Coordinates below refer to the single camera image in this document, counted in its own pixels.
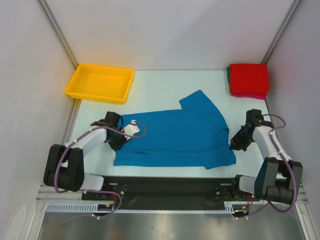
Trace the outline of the blue t shirt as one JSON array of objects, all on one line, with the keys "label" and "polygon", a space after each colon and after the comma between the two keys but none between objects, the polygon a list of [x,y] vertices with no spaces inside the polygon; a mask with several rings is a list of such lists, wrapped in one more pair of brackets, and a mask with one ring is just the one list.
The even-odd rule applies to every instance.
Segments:
[{"label": "blue t shirt", "polygon": [[230,130],[213,102],[197,90],[179,103],[180,109],[124,115],[125,123],[140,121],[147,132],[117,151],[114,165],[208,170],[235,164],[228,142]]}]

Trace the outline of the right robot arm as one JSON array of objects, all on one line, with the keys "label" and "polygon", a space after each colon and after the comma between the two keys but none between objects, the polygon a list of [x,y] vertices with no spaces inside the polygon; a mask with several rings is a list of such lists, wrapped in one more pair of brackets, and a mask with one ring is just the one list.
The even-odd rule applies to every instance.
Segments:
[{"label": "right robot arm", "polygon": [[246,112],[245,124],[230,140],[230,149],[246,151],[256,143],[263,163],[256,177],[237,175],[238,183],[230,188],[231,196],[242,201],[248,194],[259,200],[292,205],[297,199],[303,166],[284,151],[276,136],[276,127],[264,118],[261,110]]}]

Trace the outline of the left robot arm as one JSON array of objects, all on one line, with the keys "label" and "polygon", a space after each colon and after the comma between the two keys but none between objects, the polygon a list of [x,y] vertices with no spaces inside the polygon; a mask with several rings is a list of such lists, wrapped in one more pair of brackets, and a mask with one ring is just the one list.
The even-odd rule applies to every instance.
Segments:
[{"label": "left robot arm", "polygon": [[111,188],[104,184],[102,176],[85,172],[84,158],[102,143],[107,143],[114,151],[120,150],[132,136],[140,132],[135,120],[125,127],[123,123],[122,116],[108,111],[104,119],[94,121],[89,130],[77,139],[52,145],[44,172],[44,184],[54,187],[58,193],[93,190],[98,199],[107,199]]}]

